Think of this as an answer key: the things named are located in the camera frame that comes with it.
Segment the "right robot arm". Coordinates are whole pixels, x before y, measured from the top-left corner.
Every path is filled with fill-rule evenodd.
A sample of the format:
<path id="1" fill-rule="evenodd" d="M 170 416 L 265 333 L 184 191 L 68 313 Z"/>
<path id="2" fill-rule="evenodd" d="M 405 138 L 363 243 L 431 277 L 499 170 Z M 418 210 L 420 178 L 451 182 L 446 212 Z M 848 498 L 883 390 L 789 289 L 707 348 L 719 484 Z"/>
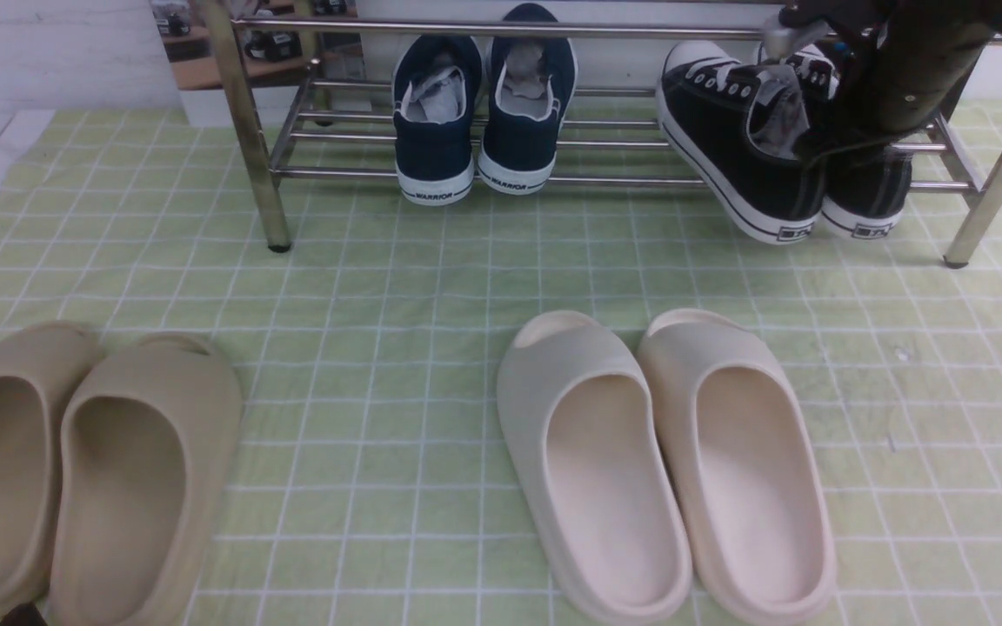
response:
<path id="1" fill-rule="evenodd" d="M 1002 1 L 790 1 L 762 27 L 768 59 L 787 58 L 834 32 L 848 55 L 823 122 L 795 145 L 814 165 L 910 135 L 995 37 Z"/>

